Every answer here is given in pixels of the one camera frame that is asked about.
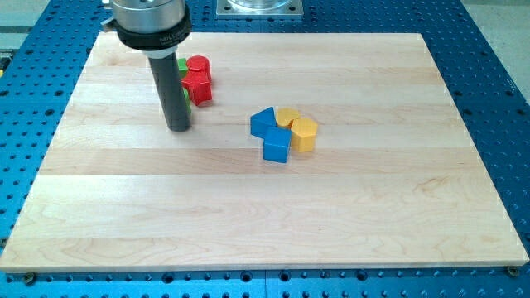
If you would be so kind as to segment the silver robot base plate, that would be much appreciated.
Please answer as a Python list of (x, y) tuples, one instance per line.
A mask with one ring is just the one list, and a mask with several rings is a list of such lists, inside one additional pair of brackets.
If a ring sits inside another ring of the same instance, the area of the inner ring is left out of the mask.
[(217, 0), (218, 17), (301, 17), (302, 0)]

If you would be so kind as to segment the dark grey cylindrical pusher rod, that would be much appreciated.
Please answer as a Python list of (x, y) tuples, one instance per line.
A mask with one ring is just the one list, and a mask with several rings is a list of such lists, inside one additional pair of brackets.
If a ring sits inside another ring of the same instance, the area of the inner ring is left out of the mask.
[(176, 55), (149, 58), (148, 61), (167, 127), (173, 132), (185, 132), (191, 127), (191, 121)]

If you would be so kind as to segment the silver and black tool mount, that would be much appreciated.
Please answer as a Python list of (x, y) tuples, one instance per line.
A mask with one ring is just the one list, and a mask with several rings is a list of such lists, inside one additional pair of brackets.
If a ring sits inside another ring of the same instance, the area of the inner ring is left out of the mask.
[(110, 0), (112, 16), (101, 22), (105, 32), (116, 31), (127, 47), (150, 59), (164, 59), (191, 33), (185, 0)]

